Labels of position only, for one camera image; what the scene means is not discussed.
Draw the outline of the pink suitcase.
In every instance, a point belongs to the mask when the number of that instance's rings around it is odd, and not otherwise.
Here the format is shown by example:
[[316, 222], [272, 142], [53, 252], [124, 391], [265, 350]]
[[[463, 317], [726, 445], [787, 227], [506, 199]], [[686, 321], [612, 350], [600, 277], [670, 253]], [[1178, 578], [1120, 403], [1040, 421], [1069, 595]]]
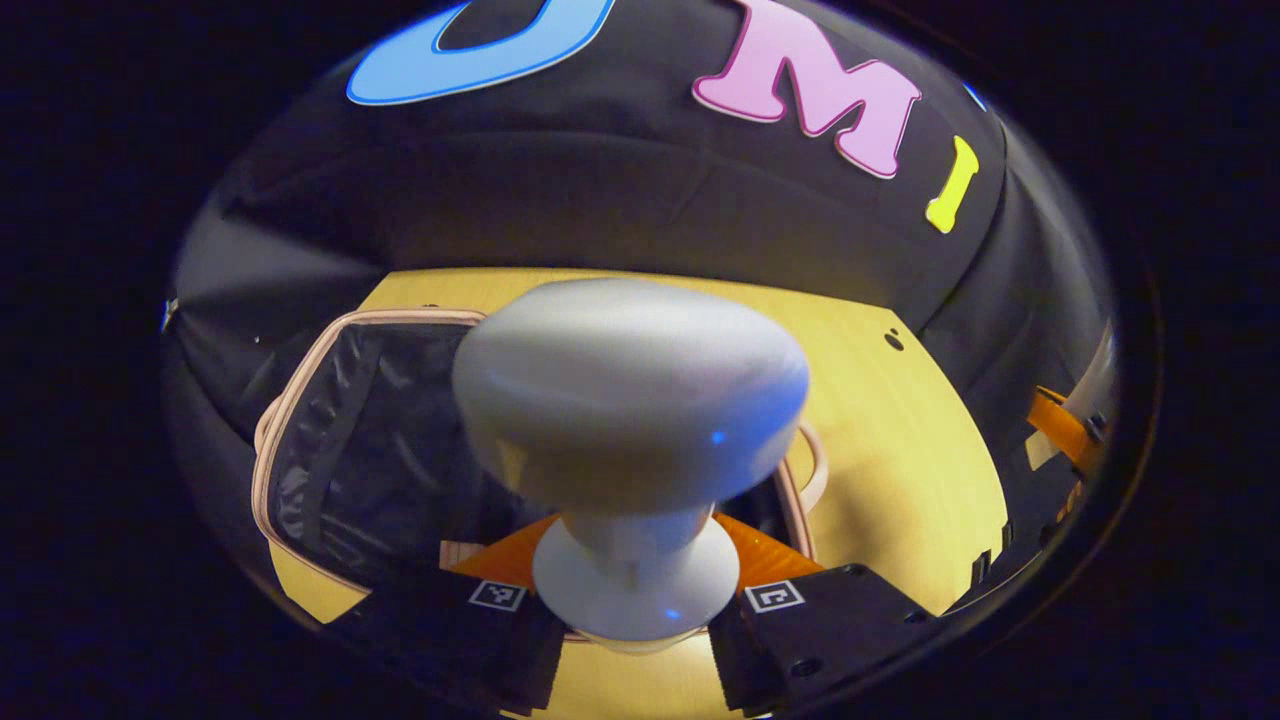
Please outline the pink suitcase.
[[449, 569], [557, 511], [474, 456], [452, 387], [485, 318], [343, 316], [261, 420], [253, 515], [287, 559], [355, 591]]

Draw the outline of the black backdrop cloth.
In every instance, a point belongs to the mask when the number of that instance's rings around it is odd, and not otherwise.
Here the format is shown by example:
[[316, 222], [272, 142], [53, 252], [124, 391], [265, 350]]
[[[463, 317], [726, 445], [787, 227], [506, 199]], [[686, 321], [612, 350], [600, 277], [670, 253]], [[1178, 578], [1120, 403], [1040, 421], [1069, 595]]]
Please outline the black backdrop cloth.
[[[247, 445], [305, 348], [392, 272], [603, 269], [774, 286], [895, 311], [1002, 457], [1034, 386], [1085, 374], [1114, 311], [1089, 213], [992, 97], [868, 12], [765, 0], [795, 19], [758, 97], [694, 94], [735, 58], [735, 0], [612, 0], [564, 56], [515, 64], [544, 6], [445, 0], [301, 91], [214, 186], [183, 238], [166, 328], [175, 397]], [[506, 81], [445, 85], [444, 60]], [[402, 104], [352, 100], [388, 67]]]

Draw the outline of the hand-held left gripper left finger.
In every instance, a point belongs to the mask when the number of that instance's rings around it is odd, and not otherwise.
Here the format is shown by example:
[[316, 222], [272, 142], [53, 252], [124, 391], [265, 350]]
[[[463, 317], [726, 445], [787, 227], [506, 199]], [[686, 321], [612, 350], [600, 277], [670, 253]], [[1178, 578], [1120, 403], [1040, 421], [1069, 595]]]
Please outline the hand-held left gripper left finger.
[[553, 514], [449, 569], [384, 583], [328, 635], [448, 703], [530, 715], [550, 703], [567, 626], [532, 587]]

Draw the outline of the white pump bottle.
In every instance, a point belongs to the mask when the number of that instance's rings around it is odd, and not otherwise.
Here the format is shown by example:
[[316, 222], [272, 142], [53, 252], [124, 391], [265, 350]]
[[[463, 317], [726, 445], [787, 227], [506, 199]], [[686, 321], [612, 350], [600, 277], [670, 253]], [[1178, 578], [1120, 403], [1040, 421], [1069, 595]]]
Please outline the white pump bottle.
[[671, 647], [730, 603], [741, 561], [712, 514], [783, 461], [809, 382], [764, 314], [628, 278], [530, 290], [465, 336], [452, 374], [479, 464], [558, 514], [535, 591], [621, 653]]

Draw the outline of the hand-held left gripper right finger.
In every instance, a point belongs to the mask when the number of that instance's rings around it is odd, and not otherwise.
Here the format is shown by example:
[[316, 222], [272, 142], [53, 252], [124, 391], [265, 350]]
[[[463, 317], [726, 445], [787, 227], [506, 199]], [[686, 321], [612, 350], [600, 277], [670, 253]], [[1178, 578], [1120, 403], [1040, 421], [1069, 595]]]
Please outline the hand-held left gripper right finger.
[[876, 675], [936, 633], [934, 615], [859, 562], [824, 569], [722, 512], [739, 587], [709, 625], [731, 711], [794, 714]]

